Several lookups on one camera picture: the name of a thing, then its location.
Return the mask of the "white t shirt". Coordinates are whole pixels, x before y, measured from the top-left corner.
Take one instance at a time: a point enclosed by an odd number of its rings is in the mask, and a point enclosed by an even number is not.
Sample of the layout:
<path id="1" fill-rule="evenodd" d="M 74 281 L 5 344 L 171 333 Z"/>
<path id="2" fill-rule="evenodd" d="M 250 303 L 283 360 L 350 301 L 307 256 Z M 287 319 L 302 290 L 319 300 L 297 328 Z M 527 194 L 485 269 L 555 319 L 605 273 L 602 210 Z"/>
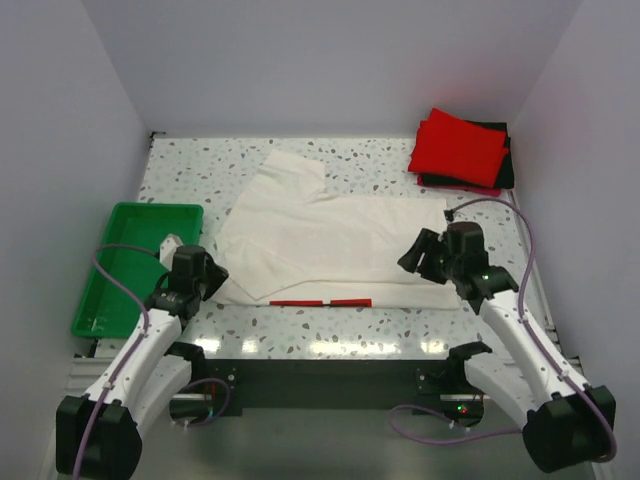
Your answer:
<path id="1" fill-rule="evenodd" d="M 229 272 L 216 301 L 368 299 L 376 308 L 456 310 L 452 284 L 402 270 L 398 259 L 424 228 L 446 228 L 442 198 L 332 195 L 325 167 L 272 151 L 215 238 Z"/>

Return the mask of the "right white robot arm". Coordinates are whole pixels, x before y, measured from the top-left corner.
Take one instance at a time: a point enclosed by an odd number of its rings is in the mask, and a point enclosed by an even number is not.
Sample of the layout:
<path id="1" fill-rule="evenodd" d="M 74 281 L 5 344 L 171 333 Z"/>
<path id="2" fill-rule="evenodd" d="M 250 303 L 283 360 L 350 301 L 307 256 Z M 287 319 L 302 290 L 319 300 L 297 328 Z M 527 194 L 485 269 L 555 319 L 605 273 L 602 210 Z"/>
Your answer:
<path id="1" fill-rule="evenodd" d="M 490 359 L 489 347 L 478 342 L 450 352 L 445 379 L 456 392 L 475 387 L 488 394 L 518 425 L 541 471 L 615 457 L 612 393 L 592 386 L 554 346 L 525 306 L 523 283 L 491 264 L 478 224 L 451 223 L 441 234 L 422 229 L 398 264 L 423 279 L 452 283 L 500 338 L 521 380 L 499 377 L 499 363 Z"/>

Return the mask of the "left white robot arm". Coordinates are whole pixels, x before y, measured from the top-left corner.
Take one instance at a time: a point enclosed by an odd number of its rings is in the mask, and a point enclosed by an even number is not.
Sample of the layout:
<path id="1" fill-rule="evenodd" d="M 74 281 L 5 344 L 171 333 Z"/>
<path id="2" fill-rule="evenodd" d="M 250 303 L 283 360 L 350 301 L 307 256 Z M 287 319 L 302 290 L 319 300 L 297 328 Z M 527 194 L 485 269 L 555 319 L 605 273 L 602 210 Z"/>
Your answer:
<path id="1" fill-rule="evenodd" d="M 55 417 L 55 468 L 73 479 L 129 479 L 148 427 L 173 397 L 201 388 L 221 399 L 206 425 L 229 406 L 232 387 L 212 377 L 201 347 L 179 341 L 188 321 L 225 283 L 228 272 L 198 245 L 169 235 L 155 258 L 165 268 L 153 291 L 138 300 L 132 334 L 104 372 L 82 394 L 67 395 Z"/>

